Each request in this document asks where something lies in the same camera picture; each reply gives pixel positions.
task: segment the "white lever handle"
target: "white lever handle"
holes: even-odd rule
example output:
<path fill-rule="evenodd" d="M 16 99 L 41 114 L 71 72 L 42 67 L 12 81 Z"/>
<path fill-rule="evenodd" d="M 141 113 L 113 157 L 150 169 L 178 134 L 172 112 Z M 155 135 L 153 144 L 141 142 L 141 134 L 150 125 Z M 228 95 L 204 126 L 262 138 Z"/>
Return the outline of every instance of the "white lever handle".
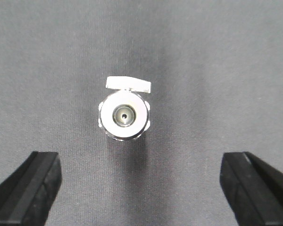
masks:
<path fill-rule="evenodd" d="M 151 93 L 151 82 L 127 76 L 109 76 L 107 77 L 106 88 Z"/>

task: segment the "gray fabric surface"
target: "gray fabric surface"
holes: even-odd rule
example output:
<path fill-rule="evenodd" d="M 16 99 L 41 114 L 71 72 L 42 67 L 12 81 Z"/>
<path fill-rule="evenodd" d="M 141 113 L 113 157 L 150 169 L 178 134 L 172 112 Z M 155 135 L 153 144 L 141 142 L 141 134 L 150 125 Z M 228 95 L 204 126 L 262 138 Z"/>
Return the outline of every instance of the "gray fabric surface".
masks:
<path fill-rule="evenodd" d="M 107 139 L 107 76 L 152 82 L 151 127 Z M 0 0 L 0 183 L 58 151 L 46 226 L 233 226 L 223 152 L 283 172 L 283 1 Z"/>

